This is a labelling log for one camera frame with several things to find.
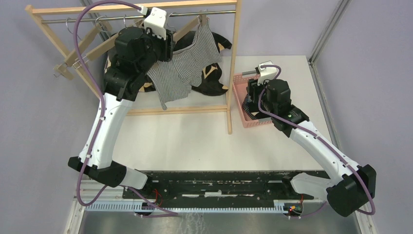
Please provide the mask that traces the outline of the navy striped underwear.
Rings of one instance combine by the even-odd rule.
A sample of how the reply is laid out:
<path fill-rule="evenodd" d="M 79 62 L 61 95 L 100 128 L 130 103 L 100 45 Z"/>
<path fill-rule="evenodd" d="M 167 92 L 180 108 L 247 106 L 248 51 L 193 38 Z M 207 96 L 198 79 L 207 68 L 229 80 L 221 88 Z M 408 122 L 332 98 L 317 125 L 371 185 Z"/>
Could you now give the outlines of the navy striped underwear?
<path fill-rule="evenodd" d="M 242 103 L 242 108 L 243 108 L 243 110 L 244 110 L 244 112 L 248 115 L 248 113 L 249 113 L 249 109 L 248 109 L 248 104 L 249 103 L 252 103 L 252 102 L 249 102 L 247 99 L 246 100 L 244 100 L 244 102 Z"/>

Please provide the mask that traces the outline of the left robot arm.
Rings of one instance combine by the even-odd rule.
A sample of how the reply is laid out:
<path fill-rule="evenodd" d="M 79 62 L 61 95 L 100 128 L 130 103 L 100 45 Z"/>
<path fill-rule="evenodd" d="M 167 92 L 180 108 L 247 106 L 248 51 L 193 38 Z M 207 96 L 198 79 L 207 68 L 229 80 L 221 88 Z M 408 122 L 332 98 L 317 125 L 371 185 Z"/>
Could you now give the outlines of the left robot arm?
<path fill-rule="evenodd" d="M 82 171 L 110 187 L 133 187 L 141 198 L 152 195 L 148 176 L 113 160 L 114 146 L 127 112 L 135 102 L 148 71 L 159 61 L 170 61 L 175 43 L 173 32 L 166 38 L 138 27 L 122 29 L 114 41 L 115 55 L 104 73 L 104 104 L 100 104 L 91 133 L 79 156 L 69 158 L 68 166 Z"/>

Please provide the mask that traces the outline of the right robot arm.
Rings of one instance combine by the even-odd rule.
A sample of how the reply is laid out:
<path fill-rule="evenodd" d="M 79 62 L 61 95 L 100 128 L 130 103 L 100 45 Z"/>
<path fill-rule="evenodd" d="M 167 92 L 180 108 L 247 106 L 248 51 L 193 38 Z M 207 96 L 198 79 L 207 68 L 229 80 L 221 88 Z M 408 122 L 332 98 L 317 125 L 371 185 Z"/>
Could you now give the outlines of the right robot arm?
<path fill-rule="evenodd" d="M 286 198 L 310 195 L 326 201 L 343 217 L 355 211 L 376 213 L 375 169 L 369 164 L 361 166 L 328 141 L 308 115 L 292 104 L 287 81 L 250 79 L 246 90 L 250 108 L 269 116 L 274 127 L 300 145 L 328 175 L 322 178 L 304 172 L 290 174 L 281 186 Z"/>

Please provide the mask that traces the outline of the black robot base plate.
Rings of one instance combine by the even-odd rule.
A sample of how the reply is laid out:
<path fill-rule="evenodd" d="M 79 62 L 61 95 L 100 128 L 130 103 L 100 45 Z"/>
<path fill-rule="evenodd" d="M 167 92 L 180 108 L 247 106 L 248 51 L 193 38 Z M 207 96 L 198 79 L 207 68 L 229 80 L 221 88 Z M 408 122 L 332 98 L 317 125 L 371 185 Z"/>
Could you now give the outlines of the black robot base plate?
<path fill-rule="evenodd" d="M 310 199 L 276 171 L 148 171 L 139 193 L 162 208 L 270 208 L 274 200 Z"/>

